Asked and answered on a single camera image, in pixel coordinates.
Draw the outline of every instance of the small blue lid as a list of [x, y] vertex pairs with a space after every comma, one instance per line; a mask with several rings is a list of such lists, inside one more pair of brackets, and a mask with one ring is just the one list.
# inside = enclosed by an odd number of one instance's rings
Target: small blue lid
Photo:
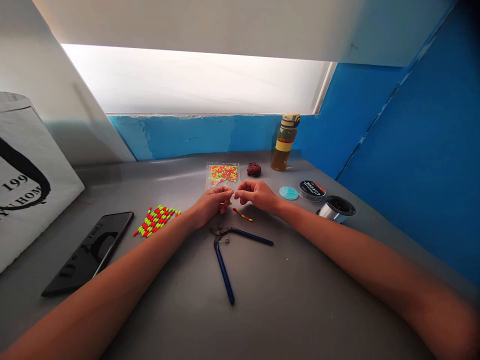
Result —
[[299, 192], [290, 186], [283, 186], [280, 188], [280, 195], [287, 200], [295, 200], [299, 197]]

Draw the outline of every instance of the blue wall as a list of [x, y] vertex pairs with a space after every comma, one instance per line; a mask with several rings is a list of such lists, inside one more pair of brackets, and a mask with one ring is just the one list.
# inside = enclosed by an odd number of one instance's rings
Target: blue wall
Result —
[[339, 181], [480, 285], [480, 45], [466, 3], [413, 67]]
[[[318, 116], [302, 116], [294, 149], [335, 178], [407, 68], [338, 64]], [[109, 116], [137, 160], [270, 150], [279, 115]]]

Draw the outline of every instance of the plastic bag of beads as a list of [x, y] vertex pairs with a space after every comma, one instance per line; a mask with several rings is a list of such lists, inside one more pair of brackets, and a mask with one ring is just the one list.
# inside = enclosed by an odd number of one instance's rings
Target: plastic bag of beads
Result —
[[234, 190], [240, 185], [240, 164], [237, 163], [206, 163], [206, 188], [228, 186]]

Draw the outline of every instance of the black smartphone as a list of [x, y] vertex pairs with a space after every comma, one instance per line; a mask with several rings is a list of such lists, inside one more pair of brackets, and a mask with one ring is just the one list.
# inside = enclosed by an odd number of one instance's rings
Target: black smartphone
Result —
[[41, 295], [49, 297], [73, 292], [101, 272], [133, 217], [133, 212], [102, 216]]

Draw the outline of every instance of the spool label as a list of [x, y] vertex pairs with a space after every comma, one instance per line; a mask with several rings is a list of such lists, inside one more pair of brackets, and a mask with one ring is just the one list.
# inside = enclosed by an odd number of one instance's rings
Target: spool label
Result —
[[325, 195], [325, 189], [316, 182], [310, 180], [304, 180], [300, 182], [300, 189], [313, 197], [320, 198]]

